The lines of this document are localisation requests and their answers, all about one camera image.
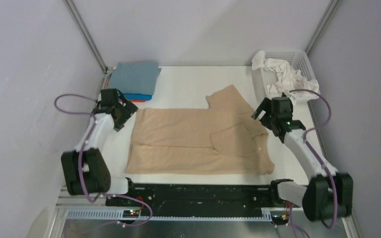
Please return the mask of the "beige t shirt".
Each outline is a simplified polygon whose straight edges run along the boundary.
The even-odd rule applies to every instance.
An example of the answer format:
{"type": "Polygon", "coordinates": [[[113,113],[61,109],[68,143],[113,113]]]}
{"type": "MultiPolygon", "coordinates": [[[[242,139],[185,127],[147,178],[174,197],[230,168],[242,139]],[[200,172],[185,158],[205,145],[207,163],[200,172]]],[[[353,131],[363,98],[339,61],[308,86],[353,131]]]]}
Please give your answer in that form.
{"type": "Polygon", "coordinates": [[[206,97],[206,109],[137,111],[128,174],[267,175],[274,171],[268,132],[230,85],[206,97]]]}

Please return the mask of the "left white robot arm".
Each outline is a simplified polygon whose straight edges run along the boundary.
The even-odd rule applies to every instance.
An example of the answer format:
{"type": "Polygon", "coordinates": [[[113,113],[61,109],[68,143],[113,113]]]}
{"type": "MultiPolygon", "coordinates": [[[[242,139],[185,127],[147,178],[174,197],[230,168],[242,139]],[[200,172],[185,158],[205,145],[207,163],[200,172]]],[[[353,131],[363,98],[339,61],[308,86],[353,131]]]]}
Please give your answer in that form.
{"type": "Polygon", "coordinates": [[[114,177],[102,155],[102,149],[112,132],[119,132],[137,111],[137,106],[118,89],[102,89],[90,117],[89,126],[72,151],[63,152],[61,163],[67,191],[70,195],[117,194],[124,206],[136,202],[137,194],[129,178],[114,177]]]}

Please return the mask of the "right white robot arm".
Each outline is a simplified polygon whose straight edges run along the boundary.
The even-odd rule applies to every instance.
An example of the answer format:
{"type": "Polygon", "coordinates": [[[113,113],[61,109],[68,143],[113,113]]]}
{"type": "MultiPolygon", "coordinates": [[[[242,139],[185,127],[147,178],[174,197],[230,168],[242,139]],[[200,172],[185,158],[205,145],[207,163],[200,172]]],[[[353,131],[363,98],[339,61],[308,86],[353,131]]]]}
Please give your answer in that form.
{"type": "Polygon", "coordinates": [[[287,201],[302,207],[306,218],[321,221],[333,229],[339,218],[352,214],[354,182],[348,173],[341,173],[310,143],[309,130],[293,119],[293,103],[287,96],[264,98],[252,115],[271,130],[299,161],[309,184],[292,180],[276,180],[268,194],[271,205],[281,207],[287,201]]]}

